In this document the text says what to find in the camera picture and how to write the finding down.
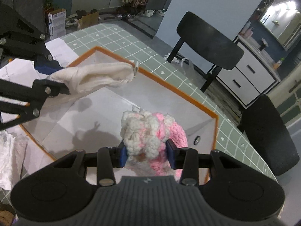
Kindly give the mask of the wall mirror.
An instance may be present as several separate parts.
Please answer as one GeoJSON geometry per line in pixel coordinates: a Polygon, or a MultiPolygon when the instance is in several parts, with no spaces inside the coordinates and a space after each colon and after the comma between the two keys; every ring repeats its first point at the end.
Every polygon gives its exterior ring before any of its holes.
{"type": "Polygon", "coordinates": [[[286,51],[300,36],[300,11],[293,0],[272,0],[259,22],[286,51]]]}

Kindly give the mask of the black chair right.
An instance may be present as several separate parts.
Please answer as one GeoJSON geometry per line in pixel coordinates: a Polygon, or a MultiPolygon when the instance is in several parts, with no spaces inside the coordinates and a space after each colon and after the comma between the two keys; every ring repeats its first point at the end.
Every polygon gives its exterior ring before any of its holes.
{"type": "Polygon", "coordinates": [[[238,130],[263,158],[275,176],[281,176],[299,162],[295,144],[276,107],[267,95],[260,96],[242,111],[238,130]]]}

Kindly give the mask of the green grid tablecloth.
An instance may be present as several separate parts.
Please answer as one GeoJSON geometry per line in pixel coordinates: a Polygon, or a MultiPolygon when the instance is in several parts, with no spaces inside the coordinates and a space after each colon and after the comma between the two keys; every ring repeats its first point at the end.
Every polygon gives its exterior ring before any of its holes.
{"type": "MultiPolygon", "coordinates": [[[[185,75],[186,73],[180,72],[180,70],[183,69],[180,68],[179,65],[168,63],[166,60],[167,55],[164,57],[164,54],[167,53],[159,54],[159,49],[163,49],[163,46],[168,45],[158,38],[155,38],[153,42],[157,42],[159,48],[155,49],[155,45],[152,46],[150,44],[151,42],[142,42],[142,40],[138,39],[138,35],[135,36],[133,34],[134,33],[130,33],[128,30],[118,26],[116,23],[104,23],[75,31],[61,38],[46,42],[46,47],[62,66],[69,65],[72,62],[71,59],[77,59],[77,57],[82,56],[95,46],[101,46],[131,62],[139,62],[140,69],[143,68],[150,72],[152,76],[161,78],[164,82],[169,83],[189,95],[198,101],[198,103],[203,104],[206,108],[213,111],[214,114],[217,114],[217,144],[214,140],[214,148],[225,152],[277,182],[269,166],[260,157],[258,152],[255,151],[247,138],[234,127],[233,121],[223,113],[221,108],[219,108],[208,95],[202,93],[198,87],[192,83],[192,76],[187,77],[185,75]]],[[[109,124],[112,124],[112,122],[97,120],[94,129],[91,129],[89,132],[90,134],[88,134],[88,131],[83,131],[83,129],[74,129],[78,131],[74,140],[79,141],[80,145],[86,145],[83,147],[89,153],[94,151],[88,151],[87,145],[92,144],[92,141],[96,141],[96,137],[92,138],[92,134],[101,134],[100,124],[106,124],[106,126],[103,127],[109,127],[109,124]],[[92,141],[84,141],[84,137],[91,137],[92,141]]],[[[46,148],[45,144],[41,146],[41,142],[37,142],[38,138],[33,137],[33,131],[29,131],[29,127],[25,128],[24,124],[23,126],[8,129],[8,132],[20,133],[29,139],[21,171],[21,178],[25,178],[29,174],[50,164],[50,162],[53,162],[56,158],[60,158],[62,155],[66,155],[75,149],[75,143],[71,144],[71,141],[63,141],[65,147],[62,150],[55,151],[54,148],[46,148]]]]}

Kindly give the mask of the orange cardboard box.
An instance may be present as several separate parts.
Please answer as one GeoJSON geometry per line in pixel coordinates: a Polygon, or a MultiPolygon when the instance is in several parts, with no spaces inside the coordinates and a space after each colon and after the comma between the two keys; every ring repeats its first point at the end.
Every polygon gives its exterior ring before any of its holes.
{"type": "Polygon", "coordinates": [[[69,95],[48,99],[40,117],[22,125],[55,159],[78,148],[93,153],[123,141],[128,160],[116,176],[174,176],[165,142],[208,154],[215,148],[218,116],[136,63],[95,47],[55,81],[69,95]]]}

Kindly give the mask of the black chair left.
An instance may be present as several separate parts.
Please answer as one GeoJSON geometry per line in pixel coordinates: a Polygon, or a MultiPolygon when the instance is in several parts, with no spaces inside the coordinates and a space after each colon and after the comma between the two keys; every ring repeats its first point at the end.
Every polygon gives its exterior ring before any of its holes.
{"type": "Polygon", "coordinates": [[[232,70],[244,55],[238,45],[190,11],[185,13],[176,31],[180,39],[169,54],[167,62],[170,63],[186,43],[199,56],[215,65],[201,87],[202,92],[207,90],[222,69],[232,70]]]}

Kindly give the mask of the white drawer cabinet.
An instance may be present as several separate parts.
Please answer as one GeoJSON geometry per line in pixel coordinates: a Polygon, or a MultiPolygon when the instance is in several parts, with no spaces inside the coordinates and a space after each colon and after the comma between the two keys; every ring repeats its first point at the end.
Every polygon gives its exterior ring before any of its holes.
{"type": "Polygon", "coordinates": [[[234,96],[243,108],[251,106],[261,95],[281,82],[273,68],[274,61],[253,38],[238,35],[234,43],[244,55],[232,70],[221,70],[217,80],[234,96]]]}

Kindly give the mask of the cream fleece sock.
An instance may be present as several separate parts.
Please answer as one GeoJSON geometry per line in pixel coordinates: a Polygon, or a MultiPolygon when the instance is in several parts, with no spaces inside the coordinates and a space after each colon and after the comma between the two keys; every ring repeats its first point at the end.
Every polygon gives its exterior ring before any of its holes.
{"type": "Polygon", "coordinates": [[[61,69],[48,79],[65,84],[70,94],[84,94],[129,83],[136,77],[138,69],[138,63],[134,66],[125,62],[95,63],[61,69]]]}

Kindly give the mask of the white tissue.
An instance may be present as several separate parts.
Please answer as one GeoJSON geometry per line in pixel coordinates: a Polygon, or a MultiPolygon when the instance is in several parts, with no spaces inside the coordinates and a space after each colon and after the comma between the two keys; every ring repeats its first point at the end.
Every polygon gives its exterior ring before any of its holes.
{"type": "Polygon", "coordinates": [[[1,131],[1,189],[11,190],[20,180],[28,138],[1,131]]]}

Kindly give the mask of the black chair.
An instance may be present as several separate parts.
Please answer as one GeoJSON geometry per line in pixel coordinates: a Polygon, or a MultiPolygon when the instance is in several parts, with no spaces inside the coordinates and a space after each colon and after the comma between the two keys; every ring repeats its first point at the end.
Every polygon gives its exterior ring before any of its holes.
{"type": "Polygon", "coordinates": [[[180,39],[169,54],[167,62],[170,63],[186,43],[199,56],[215,65],[201,87],[202,92],[207,90],[222,69],[232,70],[244,55],[238,45],[190,11],[185,13],[176,31],[180,39]]]}
{"type": "Polygon", "coordinates": [[[275,176],[281,176],[299,162],[295,144],[276,107],[267,95],[260,96],[242,111],[238,130],[263,158],[275,176]]]}

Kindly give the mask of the yellow green bottle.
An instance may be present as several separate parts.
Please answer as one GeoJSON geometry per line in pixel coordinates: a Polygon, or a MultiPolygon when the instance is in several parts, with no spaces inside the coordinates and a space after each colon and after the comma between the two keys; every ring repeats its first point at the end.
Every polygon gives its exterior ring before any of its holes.
{"type": "Polygon", "coordinates": [[[273,64],[273,69],[274,69],[274,70],[277,70],[277,69],[281,66],[281,64],[282,64],[282,62],[283,62],[284,59],[285,59],[285,58],[281,58],[281,59],[279,59],[277,62],[275,62],[275,63],[273,64]]]}

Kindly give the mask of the white printed paper sheet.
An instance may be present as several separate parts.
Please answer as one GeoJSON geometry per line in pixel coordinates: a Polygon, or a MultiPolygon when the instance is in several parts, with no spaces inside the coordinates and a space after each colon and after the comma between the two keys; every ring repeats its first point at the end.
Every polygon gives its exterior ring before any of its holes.
{"type": "MultiPolygon", "coordinates": [[[[65,43],[64,40],[57,38],[53,41],[45,43],[46,48],[50,51],[54,59],[59,62],[59,64],[65,68],[75,59],[78,55],[65,43]]],[[[1,79],[7,80],[9,82],[17,83],[19,85],[32,87],[34,80],[48,79],[51,74],[42,74],[34,69],[33,61],[23,60],[23,59],[13,59],[12,62],[8,63],[6,66],[1,68],[1,79]]],[[[60,96],[70,96],[59,94],[56,97],[48,98],[50,100],[57,100],[60,96]]],[[[25,102],[14,101],[5,97],[1,97],[1,101],[26,105],[25,102]]],[[[17,117],[15,114],[1,113],[1,122],[8,122],[17,117]]]]}

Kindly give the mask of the pink white crochet piece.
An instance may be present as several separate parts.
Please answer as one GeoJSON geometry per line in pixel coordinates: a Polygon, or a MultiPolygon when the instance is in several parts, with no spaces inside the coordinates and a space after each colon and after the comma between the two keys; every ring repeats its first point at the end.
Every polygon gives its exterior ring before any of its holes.
{"type": "Polygon", "coordinates": [[[188,141],[182,126],[172,116],[145,110],[125,111],[120,136],[127,149],[127,169],[138,176],[180,179],[182,170],[170,167],[165,143],[171,139],[178,148],[183,148],[188,146],[188,141]]]}

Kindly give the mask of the white blue carton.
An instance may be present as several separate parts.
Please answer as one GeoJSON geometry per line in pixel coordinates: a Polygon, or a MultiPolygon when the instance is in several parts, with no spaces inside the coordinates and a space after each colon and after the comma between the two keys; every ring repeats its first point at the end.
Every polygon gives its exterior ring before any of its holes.
{"type": "Polygon", "coordinates": [[[62,37],[66,34],[66,10],[57,9],[48,14],[50,40],[62,37]]]}

